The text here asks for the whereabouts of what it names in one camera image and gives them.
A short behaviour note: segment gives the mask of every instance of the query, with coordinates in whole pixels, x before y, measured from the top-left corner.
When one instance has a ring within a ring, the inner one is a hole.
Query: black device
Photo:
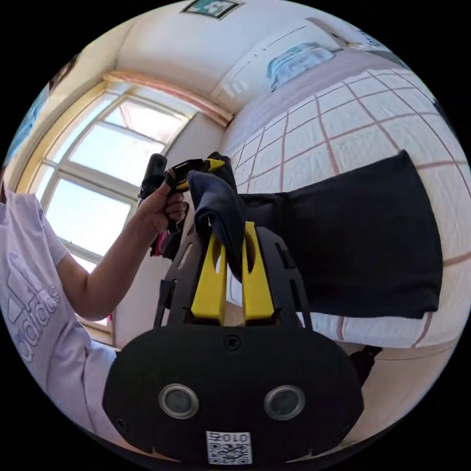
[[[104,410],[132,446],[194,465],[270,466],[335,448],[357,422],[357,371],[313,331],[283,240],[248,222],[242,265],[245,325],[226,327],[224,247],[209,226],[181,245],[154,328],[123,348],[105,386]]]

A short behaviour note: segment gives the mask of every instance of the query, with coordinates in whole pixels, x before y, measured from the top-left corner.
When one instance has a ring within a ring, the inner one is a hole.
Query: bed
[[[231,158],[239,193],[290,191],[407,150],[429,195],[444,256],[440,307],[421,320],[311,313],[335,341],[380,347],[432,346],[461,334],[471,308],[471,173],[435,98],[408,69],[343,50],[247,104],[220,153]],[[304,172],[296,172],[299,164]],[[230,274],[227,301],[241,306]]]

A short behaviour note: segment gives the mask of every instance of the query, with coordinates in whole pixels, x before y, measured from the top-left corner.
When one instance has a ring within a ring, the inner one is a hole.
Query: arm
[[[65,295],[83,319],[107,317],[123,300],[149,247],[156,237],[137,212],[125,226],[99,265],[88,273],[68,253],[57,265]]]
[[[169,191],[164,183],[144,200],[92,273],[70,254],[57,265],[65,295],[80,317],[93,322],[104,319],[122,301],[152,242],[167,229],[163,211],[177,221],[184,217],[183,196],[167,199]]]

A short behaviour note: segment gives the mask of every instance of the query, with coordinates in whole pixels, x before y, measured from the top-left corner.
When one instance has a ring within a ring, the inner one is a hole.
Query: qr code
[[[210,465],[251,465],[250,433],[206,432]]]

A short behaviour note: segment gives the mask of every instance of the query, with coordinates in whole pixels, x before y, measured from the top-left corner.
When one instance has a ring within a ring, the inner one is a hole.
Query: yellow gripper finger
[[[224,324],[226,282],[226,250],[212,233],[193,305],[191,306],[191,312],[195,318],[218,320],[220,325]]]
[[[245,223],[242,247],[242,302],[245,322],[270,319],[274,314],[270,287],[253,222]]]

